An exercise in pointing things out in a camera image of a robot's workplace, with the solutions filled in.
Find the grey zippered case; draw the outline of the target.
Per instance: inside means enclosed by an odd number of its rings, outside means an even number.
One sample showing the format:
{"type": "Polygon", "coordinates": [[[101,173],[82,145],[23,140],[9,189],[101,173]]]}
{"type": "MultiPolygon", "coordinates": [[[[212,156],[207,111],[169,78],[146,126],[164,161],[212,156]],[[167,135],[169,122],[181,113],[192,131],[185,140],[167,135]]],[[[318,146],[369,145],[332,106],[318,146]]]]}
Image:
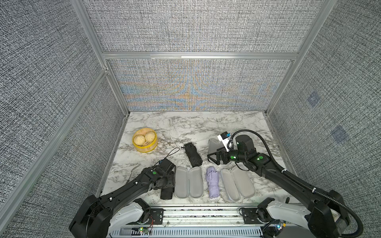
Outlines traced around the grey zippered case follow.
{"type": "Polygon", "coordinates": [[[176,168],[174,193],[177,198],[200,198],[203,196],[203,191],[201,167],[176,168]]]}

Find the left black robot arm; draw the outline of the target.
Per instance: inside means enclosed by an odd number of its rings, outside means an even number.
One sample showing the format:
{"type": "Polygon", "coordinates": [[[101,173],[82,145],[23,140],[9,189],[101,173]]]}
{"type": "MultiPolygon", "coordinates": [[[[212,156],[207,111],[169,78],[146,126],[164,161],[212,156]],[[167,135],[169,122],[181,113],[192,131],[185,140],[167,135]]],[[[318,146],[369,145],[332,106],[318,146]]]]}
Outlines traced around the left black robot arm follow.
{"type": "Polygon", "coordinates": [[[149,205],[138,197],[153,189],[174,187],[175,165],[167,158],[160,160],[152,167],[147,167],[119,189],[106,195],[87,197],[72,222],[69,231],[75,238],[105,238],[112,219],[116,217],[124,206],[134,202],[142,211],[148,211],[149,205]]]}

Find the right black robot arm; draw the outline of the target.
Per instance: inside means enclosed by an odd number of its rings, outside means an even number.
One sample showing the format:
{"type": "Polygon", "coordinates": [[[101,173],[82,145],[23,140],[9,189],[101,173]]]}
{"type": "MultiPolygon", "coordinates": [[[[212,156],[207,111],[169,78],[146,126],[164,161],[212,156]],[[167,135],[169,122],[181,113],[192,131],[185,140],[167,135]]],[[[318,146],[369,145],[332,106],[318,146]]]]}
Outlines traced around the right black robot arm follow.
{"type": "Polygon", "coordinates": [[[326,192],[288,172],[270,152],[258,152],[248,135],[237,136],[236,143],[234,146],[227,133],[210,139],[208,161],[216,165],[241,163],[250,172],[280,186],[302,204],[294,206],[266,198],[257,206],[257,218],[261,222],[287,221],[310,230],[317,238],[349,237],[344,231],[350,225],[350,212],[339,193],[334,190],[326,192]]]}

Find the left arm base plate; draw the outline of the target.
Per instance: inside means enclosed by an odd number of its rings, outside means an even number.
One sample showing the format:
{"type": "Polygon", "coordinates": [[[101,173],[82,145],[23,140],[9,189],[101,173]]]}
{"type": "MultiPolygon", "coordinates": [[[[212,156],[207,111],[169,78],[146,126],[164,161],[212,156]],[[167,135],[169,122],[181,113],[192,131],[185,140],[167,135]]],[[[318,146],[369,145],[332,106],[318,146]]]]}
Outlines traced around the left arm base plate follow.
{"type": "Polygon", "coordinates": [[[151,208],[149,211],[143,212],[142,217],[138,220],[139,223],[143,225],[162,225],[164,218],[164,209],[162,208],[151,208]]]}

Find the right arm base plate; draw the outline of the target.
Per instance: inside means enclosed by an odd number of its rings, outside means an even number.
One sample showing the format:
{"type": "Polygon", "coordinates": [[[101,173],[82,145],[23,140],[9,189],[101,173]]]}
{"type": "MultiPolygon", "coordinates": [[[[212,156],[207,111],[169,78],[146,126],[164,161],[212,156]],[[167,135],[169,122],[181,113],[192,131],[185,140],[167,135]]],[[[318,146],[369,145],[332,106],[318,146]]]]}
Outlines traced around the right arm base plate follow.
{"type": "Polygon", "coordinates": [[[241,207],[238,212],[246,225],[264,224],[258,217],[257,208],[241,207]]]}

